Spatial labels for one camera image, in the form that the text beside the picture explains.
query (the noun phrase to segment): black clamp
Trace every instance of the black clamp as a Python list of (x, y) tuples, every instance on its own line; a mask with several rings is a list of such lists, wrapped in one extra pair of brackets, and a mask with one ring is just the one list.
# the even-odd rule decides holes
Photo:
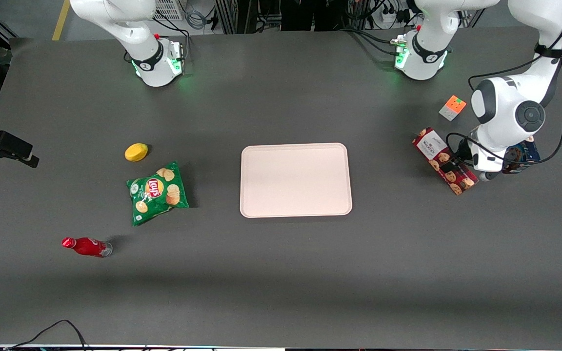
[(153, 71), (156, 64), (160, 62), (160, 60), (162, 59), (162, 56), (163, 56), (163, 45), (158, 40), (158, 51), (156, 51), (156, 53), (153, 56), (147, 58), (146, 60), (136, 60), (135, 58), (131, 58), (131, 61), (133, 61), (134, 64), (140, 67), (140, 69), (142, 69), (143, 71), (149, 72), (149, 71)]
[(544, 58), (562, 59), (562, 49), (548, 49), (545, 45), (537, 43), (535, 45), (535, 53), (540, 54)]
[(420, 43), (418, 43), (418, 36), (415, 35), (413, 36), (413, 40), (411, 41), (411, 45), (413, 46), (413, 50), (420, 55), (420, 57), (422, 58), (422, 60), (424, 61), (424, 63), (434, 63), (436, 62), (439, 58), (441, 58), (443, 56), (443, 54), (446, 52), (446, 49), (443, 50), (439, 50), (439, 51), (429, 51), (424, 49), (423, 47), (420, 46)]

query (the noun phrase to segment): bottle cap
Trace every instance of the bottle cap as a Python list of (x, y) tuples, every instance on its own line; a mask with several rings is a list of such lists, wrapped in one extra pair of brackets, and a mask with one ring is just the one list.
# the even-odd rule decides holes
[(72, 247), (75, 247), (75, 244), (77, 243), (77, 241), (73, 238), (69, 238), (66, 237), (62, 240), (62, 246), (67, 247), (69, 249), (71, 249)]

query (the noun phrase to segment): lay's logo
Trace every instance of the lay's logo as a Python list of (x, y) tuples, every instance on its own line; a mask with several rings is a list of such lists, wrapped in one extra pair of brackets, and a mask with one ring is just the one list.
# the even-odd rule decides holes
[(147, 185), (144, 190), (150, 197), (159, 197), (163, 192), (163, 183), (156, 178), (151, 178), (147, 181)]

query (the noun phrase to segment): yellow floor stripe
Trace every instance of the yellow floor stripe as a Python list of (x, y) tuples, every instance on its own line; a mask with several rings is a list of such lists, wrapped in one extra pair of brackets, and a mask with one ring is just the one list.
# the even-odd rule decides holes
[(64, 0), (62, 9), (60, 10), (60, 17), (58, 17), (58, 23), (56, 23), (56, 28), (53, 31), (53, 37), (51, 37), (51, 40), (60, 40), (62, 29), (64, 29), (64, 22), (66, 22), (66, 15), (69, 13), (70, 7), (71, 3), (69, 0)]

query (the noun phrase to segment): wire basket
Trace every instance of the wire basket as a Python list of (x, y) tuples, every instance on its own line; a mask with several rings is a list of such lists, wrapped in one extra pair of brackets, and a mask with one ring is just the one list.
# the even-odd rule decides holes
[(156, 14), (154, 15), (155, 20), (166, 19), (162, 16), (164, 15), (169, 20), (183, 20), (185, 9), (187, 5), (187, 0), (156, 0)]

